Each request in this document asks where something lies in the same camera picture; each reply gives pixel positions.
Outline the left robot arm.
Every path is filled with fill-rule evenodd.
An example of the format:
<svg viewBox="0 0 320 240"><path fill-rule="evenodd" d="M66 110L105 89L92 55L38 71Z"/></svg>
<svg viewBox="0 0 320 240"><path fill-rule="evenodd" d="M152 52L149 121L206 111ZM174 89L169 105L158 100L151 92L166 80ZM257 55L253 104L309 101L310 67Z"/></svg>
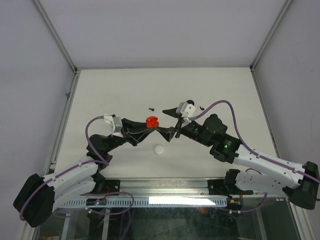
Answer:
<svg viewBox="0 0 320 240"><path fill-rule="evenodd" d="M90 125L98 120L110 126L110 135L89 135ZM155 131L164 131L155 116L145 122L115 115L93 118L85 127L87 153L84 158L58 172L44 176L35 173L26 180L13 202L20 220L35 228L65 202L84 194L102 194L105 182L100 172L110 165L113 158L110 152L126 143L136 147Z"/></svg>

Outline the white earbud charging case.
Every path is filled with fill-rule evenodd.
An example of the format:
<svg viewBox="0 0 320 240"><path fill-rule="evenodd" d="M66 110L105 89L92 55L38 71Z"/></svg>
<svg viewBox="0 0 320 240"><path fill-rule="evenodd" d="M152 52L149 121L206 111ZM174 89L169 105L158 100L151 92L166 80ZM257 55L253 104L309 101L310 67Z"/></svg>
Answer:
<svg viewBox="0 0 320 240"><path fill-rule="evenodd" d="M157 156L160 156L164 153L165 149L162 145L156 145L154 147L154 153L157 155Z"/></svg>

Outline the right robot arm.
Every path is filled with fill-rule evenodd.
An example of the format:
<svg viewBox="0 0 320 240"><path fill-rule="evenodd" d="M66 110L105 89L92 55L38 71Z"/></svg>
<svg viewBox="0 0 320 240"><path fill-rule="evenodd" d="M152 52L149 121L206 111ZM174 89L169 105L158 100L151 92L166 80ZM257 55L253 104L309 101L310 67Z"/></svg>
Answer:
<svg viewBox="0 0 320 240"><path fill-rule="evenodd" d="M210 155L222 163L235 164L254 169L250 174L230 169L224 177L226 192L254 191L271 193L287 198L292 204L307 210L314 210L320 184L317 164L290 162L269 156L246 145L239 137L227 134L228 127L217 114L211 114L203 124L193 116L192 104L165 109L163 113L176 118L176 137L183 135L210 148Z"/></svg>

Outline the red earbud charging case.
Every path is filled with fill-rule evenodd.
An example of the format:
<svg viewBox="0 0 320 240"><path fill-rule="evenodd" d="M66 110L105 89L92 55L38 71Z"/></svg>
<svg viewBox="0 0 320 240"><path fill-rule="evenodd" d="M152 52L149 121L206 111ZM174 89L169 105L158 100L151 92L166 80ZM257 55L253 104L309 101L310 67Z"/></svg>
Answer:
<svg viewBox="0 0 320 240"><path fill-rule="evenodd" d="M146 120L146 127L148 129L153 129L159 127L160 123L158 121L158 118L156 116L149 116Z"/></svg>

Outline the black earbud charging case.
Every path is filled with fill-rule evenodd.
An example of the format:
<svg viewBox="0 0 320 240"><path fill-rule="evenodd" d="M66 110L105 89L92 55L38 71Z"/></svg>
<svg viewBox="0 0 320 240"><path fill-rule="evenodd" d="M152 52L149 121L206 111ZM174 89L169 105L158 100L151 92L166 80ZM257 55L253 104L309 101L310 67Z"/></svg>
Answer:
<svg viewBox="0 0 320 240"><path fill-rule="evenodd" d="M195 102L194 102L193 100L187 100L187 103L188 103L188 104L192 104L192 105L195 104Z"/></svg>

